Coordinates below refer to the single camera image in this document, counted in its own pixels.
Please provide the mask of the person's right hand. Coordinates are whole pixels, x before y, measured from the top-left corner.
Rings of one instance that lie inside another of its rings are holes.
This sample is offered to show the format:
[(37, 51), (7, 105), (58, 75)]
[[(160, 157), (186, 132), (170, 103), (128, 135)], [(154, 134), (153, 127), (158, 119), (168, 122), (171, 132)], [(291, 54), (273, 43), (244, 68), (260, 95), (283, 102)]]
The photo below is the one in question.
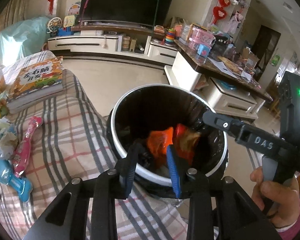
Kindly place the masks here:
[(255, 204), (263, 210), (264, 199), (268, 198), (277, 204), (272, 207), (267, 217), (276, 228), (294, 224), (300, 216), (300, 193), (297, 179), (292, 178), (290, 186), (284, 186), (273, 181), (264, 181), (262, 167), (250, 174), (250, 180), (255, 182), (251, 196)]

